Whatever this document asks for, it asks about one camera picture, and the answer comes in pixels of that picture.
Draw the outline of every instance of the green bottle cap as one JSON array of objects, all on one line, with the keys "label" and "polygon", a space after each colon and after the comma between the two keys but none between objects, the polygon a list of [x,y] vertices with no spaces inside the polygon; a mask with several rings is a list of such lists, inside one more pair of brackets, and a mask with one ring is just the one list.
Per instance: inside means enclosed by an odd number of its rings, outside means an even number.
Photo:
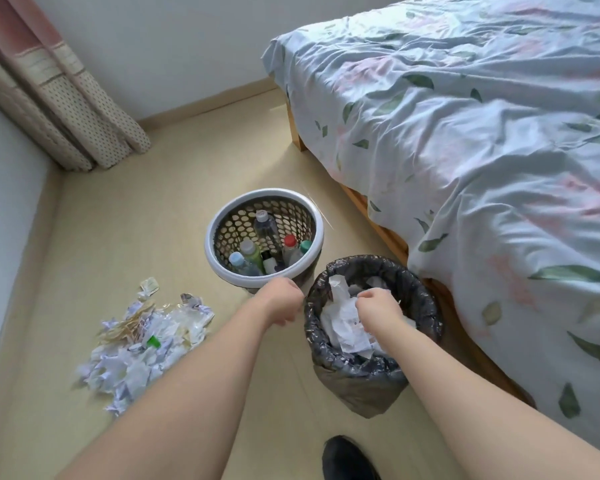
[{"label": "green bottle cap", "polygon": [[146,341],[147,345],[151,345],[157,349],[160,348],[160,340],[155,338],[155,335],[152,335],[149,340]]},{"label": "green bottle cap", "polygon": [[306,254],[310,247],[311,241],[303,241],[300,243],[300,250],[302,251],[302,254]]}]

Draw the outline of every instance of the bed sheet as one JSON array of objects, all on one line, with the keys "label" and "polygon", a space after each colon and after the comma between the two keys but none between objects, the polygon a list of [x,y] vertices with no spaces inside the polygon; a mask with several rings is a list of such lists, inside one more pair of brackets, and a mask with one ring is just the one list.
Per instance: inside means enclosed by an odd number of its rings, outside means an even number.
[{"label": "bed sheet", "polygon": [[600,0],[408,0],[274,39],[307,147],[600,448]]}]

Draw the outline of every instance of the trash can with black bag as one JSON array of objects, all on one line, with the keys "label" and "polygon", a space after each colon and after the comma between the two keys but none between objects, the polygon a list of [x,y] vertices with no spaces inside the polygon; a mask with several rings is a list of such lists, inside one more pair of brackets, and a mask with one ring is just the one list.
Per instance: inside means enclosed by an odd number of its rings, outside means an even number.
[{"label": "trash can with black bag", "polygon": [[373,355],[366,359],[332,347],[320,324],[320,313],[333,299],[329,277],[341,274],[349,285],[369,288],[367,280],[379,276],[387,284],[402,313],[416,322],[417,330],[439,344],[443,322],[436,300],[405,266],[376,255],[336,259],[317,277],[304,306],[304,330],[311,347],[313,370],[318,379],[350,410],[365,418],[382,414],[409,383],[398,363]]}]

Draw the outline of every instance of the hand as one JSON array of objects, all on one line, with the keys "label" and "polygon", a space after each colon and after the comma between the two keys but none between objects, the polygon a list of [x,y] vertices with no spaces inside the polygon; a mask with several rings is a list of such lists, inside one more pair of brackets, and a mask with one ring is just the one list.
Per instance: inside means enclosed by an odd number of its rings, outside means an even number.
[{"label": "hand", "polygon": [[272,323],[284,326],[293,322],[302,306],[304,294],[289,278],[273,278],[252,298],[267,318],[267,327]]},{"label": "hand", "polygon": [[400,305],[389,290],[371,288],[362,291],[358,294],[356,308],[365,330],[378,340],[392,333],[396,324],[404,322]]}]

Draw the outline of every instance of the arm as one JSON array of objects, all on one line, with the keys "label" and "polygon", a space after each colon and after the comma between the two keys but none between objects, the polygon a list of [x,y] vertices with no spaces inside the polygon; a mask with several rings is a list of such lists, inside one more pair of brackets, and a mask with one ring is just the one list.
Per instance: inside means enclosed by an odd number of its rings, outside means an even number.
[{"label": "arm", "polygon": [[215,336],[183,357],[58,478],[219,480],[253,365],[272,323],[293,320],[303,293],[276,278]]},{"label": "arm", "polygon": [[600,480],[600,451],[448,355],[386,290],[358,295],[365,329],[398,361],[474,480]]}]

